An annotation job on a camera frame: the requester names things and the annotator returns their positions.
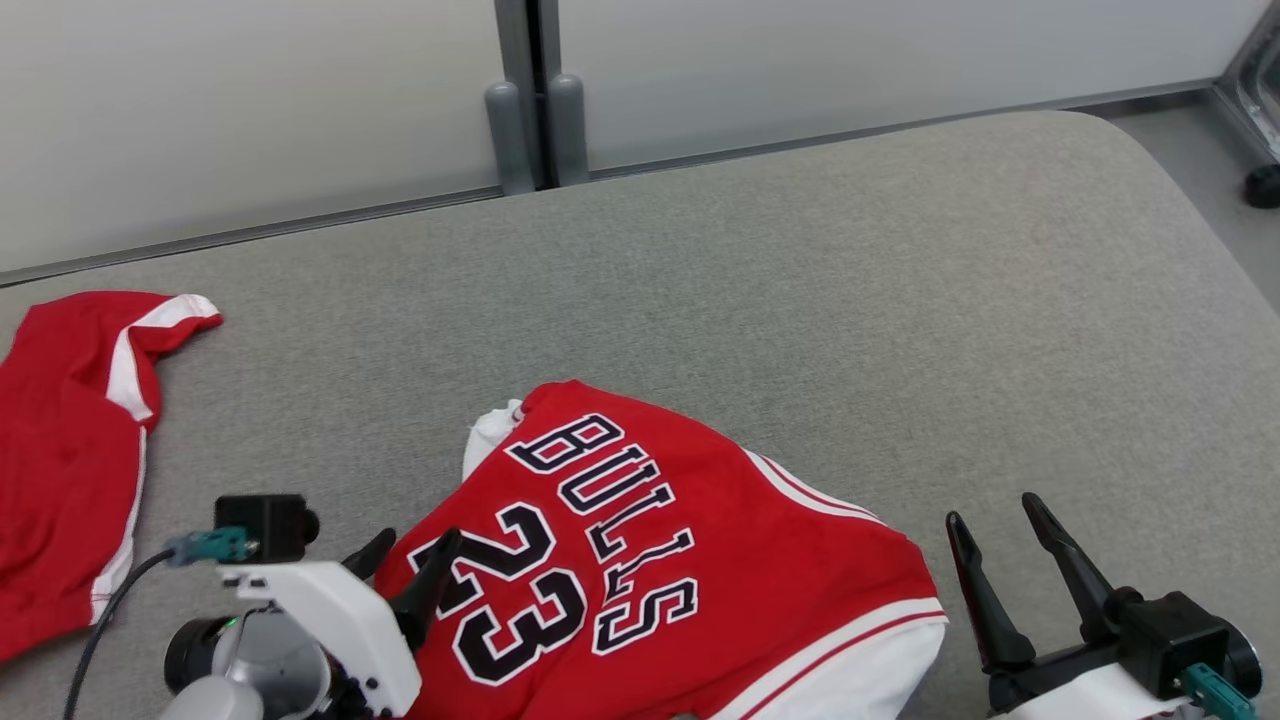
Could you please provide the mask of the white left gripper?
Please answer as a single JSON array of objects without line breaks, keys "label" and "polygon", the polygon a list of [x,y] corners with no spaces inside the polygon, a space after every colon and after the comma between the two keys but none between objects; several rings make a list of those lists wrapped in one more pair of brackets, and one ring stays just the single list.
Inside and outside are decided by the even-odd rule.
[{"label": "white left gripper", "polygon": [[371,580],[398,539],[383,528],[343,565],[221,565],[253,609],[216,643],[215,673],[252,691],[262,719],[403,717],[422,679],[412,652],[428,638],[463,542],[449,528],[392,600]]}]

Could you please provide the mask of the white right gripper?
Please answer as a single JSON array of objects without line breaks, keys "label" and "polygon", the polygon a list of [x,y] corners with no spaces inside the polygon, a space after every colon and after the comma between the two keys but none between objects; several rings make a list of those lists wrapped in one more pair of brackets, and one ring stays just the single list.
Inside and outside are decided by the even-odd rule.
[{"label": "white right gripper", "polygon": [[[1041,547],[1057,564],[1080,616],[1082,639],[1115,637],[1107,611],[1112,585],[1037,493],[1024,492],[1021,506]],[[945,525],[982,671],[989,679],[992,719],[1203,717],[1203,708],[1178,688],[1176,675],[1185,664],[1167,650],[1096,643],[1038,657],[1000,602],[960,512],[948,512]]]}]

